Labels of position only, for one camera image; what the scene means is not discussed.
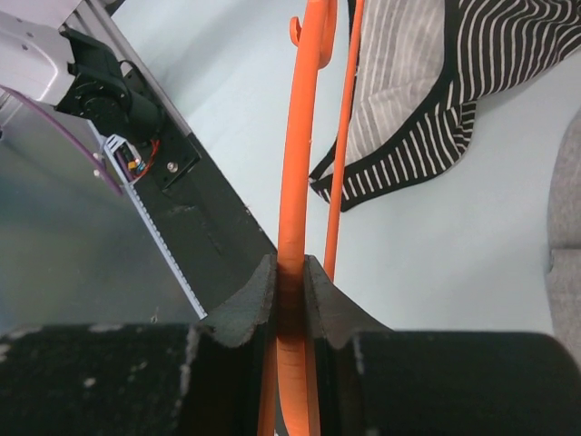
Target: white floor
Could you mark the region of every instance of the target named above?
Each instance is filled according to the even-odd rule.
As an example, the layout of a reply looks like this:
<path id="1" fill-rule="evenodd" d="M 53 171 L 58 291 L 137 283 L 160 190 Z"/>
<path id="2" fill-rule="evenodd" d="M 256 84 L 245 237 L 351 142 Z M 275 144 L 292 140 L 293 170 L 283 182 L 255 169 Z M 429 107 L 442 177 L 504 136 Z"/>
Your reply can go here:
<path id="1" fill-rule="evenodd" d="M 276 242 L 296 48 L 305 0 L 127 0 L 116 23 Z M 320 75 L 312 165 L 338 124 L 347 56 L 341 1 Z M 449 173 L 341 218 L 337 285 L 397 329 L 552 332 L 545 291 L 547 198 L 581 105 L 581 54 L 484 100 L 467 156 Z M 311 193 L 308 252 L 322 259 L 327 204 Z"/>

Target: black and white striped cloth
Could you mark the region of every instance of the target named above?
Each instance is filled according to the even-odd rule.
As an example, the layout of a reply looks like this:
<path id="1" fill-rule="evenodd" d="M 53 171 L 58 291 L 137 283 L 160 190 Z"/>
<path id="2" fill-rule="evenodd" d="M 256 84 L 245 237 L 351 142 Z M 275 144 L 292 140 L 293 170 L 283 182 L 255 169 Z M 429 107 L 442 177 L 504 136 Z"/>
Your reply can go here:
<path id="1" fill-rule="evenodd" d="M 449 170 L 468 149 L 479 98 L 579 46 L 581 0 L 367 0 L 341 209 Z M 334 154 L 310 175 L 326 201 Z"/>

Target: gray fabric object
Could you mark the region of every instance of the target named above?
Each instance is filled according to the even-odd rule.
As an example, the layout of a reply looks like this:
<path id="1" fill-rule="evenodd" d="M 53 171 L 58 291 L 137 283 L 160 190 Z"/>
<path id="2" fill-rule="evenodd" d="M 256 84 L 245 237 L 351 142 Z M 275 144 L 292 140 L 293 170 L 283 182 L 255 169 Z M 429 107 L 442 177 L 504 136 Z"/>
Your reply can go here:
<path id="1" fill-rule="evenodd" d="M 341 210 L 456 165 L 471 143 L 479 99 L 537 77 L 581 47 L 580 2 L 366 2 Z M 326 201 L 334 151 L 310 174 Z"/>
<path id="2" fill-rule="evenodd" d="M 347 165 L 397 132 L 444 64 L 444 0 L 368 0 L 363 14 Z M 331 173 L 333 165 L 324 176 Z"/>
<path id="3" fill-rule="evenodd" d="M 556 337 L 581 366 L 581 112 L 556 159 L 548 213 L 547 289 Z"/>

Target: orange plastic hook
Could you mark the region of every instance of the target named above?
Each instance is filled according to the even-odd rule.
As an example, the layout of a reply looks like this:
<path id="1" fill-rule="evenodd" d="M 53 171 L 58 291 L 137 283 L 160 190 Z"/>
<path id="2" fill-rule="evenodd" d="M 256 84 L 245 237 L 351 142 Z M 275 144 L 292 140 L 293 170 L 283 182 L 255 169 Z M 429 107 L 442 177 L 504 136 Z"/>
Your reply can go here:
<path id="1" fill-rule="evenodd" d="M 363 1 L 358 0 L 353 31 L 360 32 Z M 303 26 L 290 20 L 290 39 L 298 47 L 290 93 L 277 255 L 277 347 L 276 363 L 282 414 L 291 436 L 320 435 L 319 399 L 312 340 L 306 326 L 303 266 L 307 194 L 309 190 L 310 142 L 319 70 L 330 61 L 337 26 L 337 0 L 308 0 Z M 358 37 L 351 37 L 349 67 L 341 109 L 340 141 L 347 142 Z M 333 180 L 334 191 L 337 191 Z M 334 249 L 337 242 L 335 235 Z"/>
<path id="2" fill-rule="evenodd" d="M 337 0 L 314 0 L 309 3 L 327 3 L 325 15 L 325 27 L 323 38 L 320 43 L 319 69 L 326 67 L 333 56 L 333 46 L 335 44 L 335 30 L 337 28 Z M 290 19 L 290 40 L 297 47 L 300 43 L 300 32 L 302 28 L 297 16 Z"/>

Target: purple cable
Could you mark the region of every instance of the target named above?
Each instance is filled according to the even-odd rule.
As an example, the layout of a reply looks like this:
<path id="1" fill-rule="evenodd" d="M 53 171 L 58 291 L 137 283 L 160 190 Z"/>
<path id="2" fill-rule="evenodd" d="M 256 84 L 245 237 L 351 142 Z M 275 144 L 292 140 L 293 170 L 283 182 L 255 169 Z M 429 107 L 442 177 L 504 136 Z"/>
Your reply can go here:
<path id="1" fill-rule="evenodd" d="M 39 114 L 49 124 L 51 124 L 58 132 L 60 132 L 66 139 L 68 139 L 71 142 L 71 144 L 74 145 L 74 147 L 84 157 L 86 157 L 88 161 L 91 162 L 91 164 L 93 164 L 94 168 L 103 177 L 103 180 L 105 181 L 105 183 L 107 183 L 109 185 L 109 187 L 113 191 L 115 191 L 115 193 L 117 193 L 119 195 L 123 195 L 123 190 L 117 184 L 117 182 L 112 178 L 112 176 L 107 173 L 107 170 L 105 169 L 105 167 L 97 159 L 95 159 L 93 157 L 93 155 L 91 154 L 91 152 L 89 150 L 87 150 L 87 148 L 83 145 L 83 143 L 81 143 L 81 141 L 79 141 L 71 132 L 69 132 L 69 130 L 66 127 L 64 127 L 62 124 L 60 124 L 58 122 L 58 120 L 56 120 L 52 115 L 47 113 L 42 107 L 35 104 L 28 97 L 20 94 L 18 91 L 15 91 L 14 89 L 10 89 L 10 88 L 5 88 L 3 86 L 0 86 L 0 88 L 4 89 L 7 93 L 12 95 L 15 99 L 20 101 L 22 104 L 24 104 L 26 107 L 31 109 L 33 112 Z"/>

